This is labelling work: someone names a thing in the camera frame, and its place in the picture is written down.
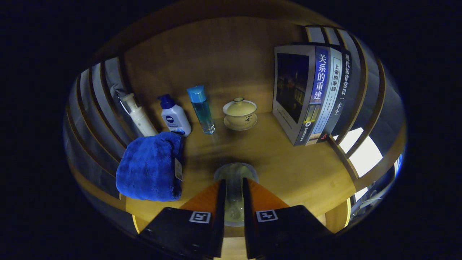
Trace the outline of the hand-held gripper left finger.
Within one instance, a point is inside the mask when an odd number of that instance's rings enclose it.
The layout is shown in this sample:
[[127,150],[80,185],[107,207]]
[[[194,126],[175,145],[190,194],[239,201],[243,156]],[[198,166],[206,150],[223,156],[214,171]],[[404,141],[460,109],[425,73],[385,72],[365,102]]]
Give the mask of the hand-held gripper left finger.
[[165,207],[140,232],[139,239],[172,260],[213,260],[221,257],[225,233],[226,181],[212,185],[214,208]]

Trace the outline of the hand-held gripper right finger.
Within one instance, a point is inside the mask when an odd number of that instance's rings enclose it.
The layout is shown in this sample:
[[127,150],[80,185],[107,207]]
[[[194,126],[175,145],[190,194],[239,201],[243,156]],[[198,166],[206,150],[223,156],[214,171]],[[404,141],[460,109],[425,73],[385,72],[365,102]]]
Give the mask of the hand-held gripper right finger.
[[256,181],[243,179],[243,197],[248,259],[303,260],[323,254],[333,241],[305,206],[287,206]]

